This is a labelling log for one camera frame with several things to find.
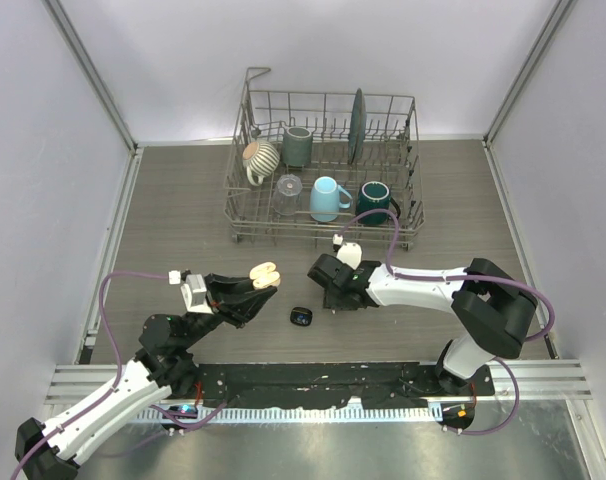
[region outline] clear glass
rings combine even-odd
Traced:
[[[279,215],[294,215],[301,205],[303,184],[296,175],[282,175],[276,182],[272,205]]]

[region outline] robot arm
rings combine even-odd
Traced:
[[[171,272],[170,283],[180,284],[187,312],[182,316],[155,314],[145,321],[139,337],[142,348],[124,366],[116,386],[112,379],[62,414],[44,423],[31,418],[19,427],[19,461],[37,442],[59,431],[26,462],[27,478],[75,478],[94,451],[139,412],[165,398],[191,393],[200,372],[187,349],[221,323],[242,328],[252,320],[277,291],[278,274],[269,273],[269,281],[257,288],[256,278]],[[112,393],[103,402],[61,428],[109,390]]]
[[[325,290],[324,307],[332,310],[388,305],[432,308],[456,315],[467,333],[450,341],[439,358],[436,375],[450,394],[458,394],[474,373],[498,356],[518,358],[536,311],[534,297],[494,283],[445,281],[460,275],[510,278],[489,260],[474,259],[453,270],[411,270],[393,267],[395,275],[443,278],[413,281],[395,278],[376,261],[361,261],[360,247],[343,245],[337,256],[323,254],[308,276]]]

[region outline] light blue mug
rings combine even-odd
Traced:
[[[347,203],[341,203],[341,193],[349,198]],[[332,177],[319,177],[314,182],[310,198],[312,218],[317,222],[331,222],[339,215],[341,208],[350,208],[352,195],[336,183]]]

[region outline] gray mug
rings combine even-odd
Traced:
[[[290,167],[304,167],[312,161],[312,132],[303,127],[286,127],[281,159]]]

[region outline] wire dish rack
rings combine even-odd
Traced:
[[[407,95],[365,93],[367,109],[363,154],[348,164],[348,134],[355,93],[312,93],[260,90],[252,88],[257,77],[270,72],[267,67],[251,67],[245,85],[230,148],[225,178],[225,215],[232,228],[232,240],[256,237],[308,237],[332,239],[334,233],[354,217],[358,191],[365,182],[385,183],[401,207],[399,243],[409,250],[412,238],[425,221],[421,198],[418,121],[416,102]],[[280,152],[288,126],[305,127],[312,132],[312,161],[305,167],[281,163],[260,187],[250,185],[243,167],[242,153],[256,139],[271,142]],[[281,175],[297,175],[303,183],[301,210],[281,216],[274,211],[272,197]],[[318,177],[330,176],[352,194],[352,206],[341,210],[329,223],[310,216],[310,194]],[[358,242],[389,244],[394,234],[390,220],[382,225],[355,224],[346,237]]]

